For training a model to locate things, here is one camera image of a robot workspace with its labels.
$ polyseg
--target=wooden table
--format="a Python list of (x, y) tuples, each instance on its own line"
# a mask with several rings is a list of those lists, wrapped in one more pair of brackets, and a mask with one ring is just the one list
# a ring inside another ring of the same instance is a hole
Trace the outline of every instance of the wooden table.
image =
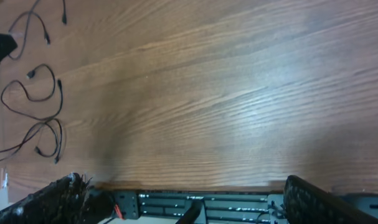
[[(7, 32), (34, 0), (0, 4)], [(378, 0), (43, 0), (2, 86), (34, 96), (63, 82), (60, 162), (44, 131), (7, 161), (11, 200), (70, 172), (121, 188), (279, 189), (296, 174), (326, 190), (378, 192)], [(17, 25), (23, 30), (24, 20)], [(59, 96), (7, 101), (39, 116)], [(35, 122), (3, 113), (5, 147)]]

